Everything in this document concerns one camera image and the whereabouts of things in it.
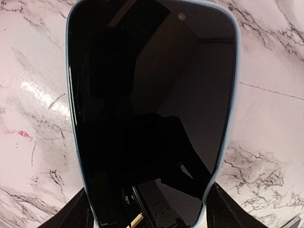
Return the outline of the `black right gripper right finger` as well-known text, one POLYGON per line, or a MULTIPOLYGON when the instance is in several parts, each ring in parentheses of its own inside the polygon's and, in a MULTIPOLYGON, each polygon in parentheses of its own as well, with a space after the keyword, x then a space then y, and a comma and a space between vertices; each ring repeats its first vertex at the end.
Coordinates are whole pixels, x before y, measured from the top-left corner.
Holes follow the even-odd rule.
POLYGON ((261 228, 263 224, 242 209, 217 183, 207 197, 208 228, 261 228))

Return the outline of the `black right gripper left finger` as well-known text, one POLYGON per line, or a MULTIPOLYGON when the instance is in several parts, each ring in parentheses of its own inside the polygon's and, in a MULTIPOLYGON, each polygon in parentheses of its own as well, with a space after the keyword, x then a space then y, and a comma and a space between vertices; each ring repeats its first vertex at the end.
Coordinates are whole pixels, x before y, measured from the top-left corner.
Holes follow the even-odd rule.
POLYGON ((94 217, 84 189, 81 189, 55 216, 41 228, 93 228, 94 217))

